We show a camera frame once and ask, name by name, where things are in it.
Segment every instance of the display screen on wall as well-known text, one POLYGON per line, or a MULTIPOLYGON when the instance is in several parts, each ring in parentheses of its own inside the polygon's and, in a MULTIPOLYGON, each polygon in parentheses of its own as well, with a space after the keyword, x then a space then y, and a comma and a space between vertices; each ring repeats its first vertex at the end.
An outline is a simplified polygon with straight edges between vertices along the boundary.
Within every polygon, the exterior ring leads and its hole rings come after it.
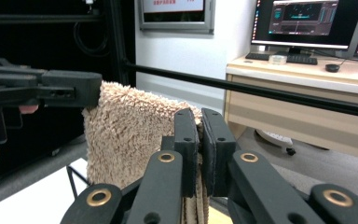
POLYGON ((213 33, 214 0, 139 0, 141 30, 213 33))

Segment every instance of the beige towel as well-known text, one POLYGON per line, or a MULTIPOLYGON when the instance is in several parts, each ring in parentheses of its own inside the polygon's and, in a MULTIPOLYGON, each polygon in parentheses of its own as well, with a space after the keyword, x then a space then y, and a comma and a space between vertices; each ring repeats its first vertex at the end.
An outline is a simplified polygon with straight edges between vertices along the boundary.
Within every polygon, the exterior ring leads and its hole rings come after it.
MULTIPOLYGON (((142 177, 150 156, 160 149, 161 137, 173 135, 175 112, 184 108, 190 108, 200 124, 200 110, 186 102, 103 82, 98 106, 83 111, 89 181, 123 189, 142 177)), ((184 198, 182 223, 208 223, 200 165, 198 174, 196 197, 184 198)))

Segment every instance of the computer mouse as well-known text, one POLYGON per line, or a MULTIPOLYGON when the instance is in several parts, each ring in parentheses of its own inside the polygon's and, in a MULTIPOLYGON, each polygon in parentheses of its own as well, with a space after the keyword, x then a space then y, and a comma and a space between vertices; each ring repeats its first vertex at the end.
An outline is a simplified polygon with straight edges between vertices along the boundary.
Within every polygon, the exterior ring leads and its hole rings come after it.
POLYGON ((325 67, 327 72, 333 72, 336 73, 339 70, 338 64, 328 63, 325 67))

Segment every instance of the white wall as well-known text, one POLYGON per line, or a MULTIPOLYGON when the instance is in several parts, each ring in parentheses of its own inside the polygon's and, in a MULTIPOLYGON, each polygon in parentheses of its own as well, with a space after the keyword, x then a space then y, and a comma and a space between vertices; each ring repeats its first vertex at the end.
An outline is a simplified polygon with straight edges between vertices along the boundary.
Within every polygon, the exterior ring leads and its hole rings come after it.
MULTIPOLYGON (((256 0, 216 0, 214 35, 140 31, 135 0, 136 63, 226 79, 227 63, 247 53, 256 0)), ((165 77, 137 74, 137 89, 223 113, 225 91, 165 77)))

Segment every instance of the wooden desk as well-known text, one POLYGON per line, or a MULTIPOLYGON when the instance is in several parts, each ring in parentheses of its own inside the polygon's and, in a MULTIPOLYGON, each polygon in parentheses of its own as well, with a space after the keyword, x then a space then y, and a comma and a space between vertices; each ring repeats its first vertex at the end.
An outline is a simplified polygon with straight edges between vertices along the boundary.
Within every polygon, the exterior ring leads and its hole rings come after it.
MULTIPOLYGON (((318 65, 272 65, 244 57, 227 65, 227 80, 358 104, 358 62, 346 61, 338 73, 321 57, 318 65)), ((358 157, 358 117, 250 94, 227 91, 225 119, 238 137, 246 126, 271 131, 358 157)))

